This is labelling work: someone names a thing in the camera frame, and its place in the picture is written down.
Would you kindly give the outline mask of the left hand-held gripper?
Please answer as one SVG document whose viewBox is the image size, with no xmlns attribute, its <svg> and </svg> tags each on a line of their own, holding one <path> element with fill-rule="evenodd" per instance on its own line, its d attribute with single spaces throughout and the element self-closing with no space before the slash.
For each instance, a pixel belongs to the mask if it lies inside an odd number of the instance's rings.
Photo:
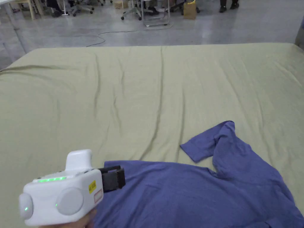
<svg viewBox="0 0 304 228">
<path fill-rule="evenodd" d="M 89 149 L 69 152 L 64 171 L 27 183 L 19 196 L 20 216 L 27 226 L 78 221 L 96 207 L 107 192 L 125 186 L 121 166 L 93 168 Z"/>
</svg>

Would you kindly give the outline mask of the person's left hand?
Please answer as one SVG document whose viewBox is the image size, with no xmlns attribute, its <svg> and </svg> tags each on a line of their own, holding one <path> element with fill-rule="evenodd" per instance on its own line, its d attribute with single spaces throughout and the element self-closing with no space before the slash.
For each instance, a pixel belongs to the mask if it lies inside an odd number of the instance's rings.
<svg viewBox="0 0 304 228">
<path fill-rule="evenodd" d="M 71 223 L 66 223 L 61 226 L 61 228 L 93 228 L 94 227 L 94 217 L 96 215 L 96 208 L 91 210 L 87 215 L 80 218 L 78 221 Z"/>
</svg>

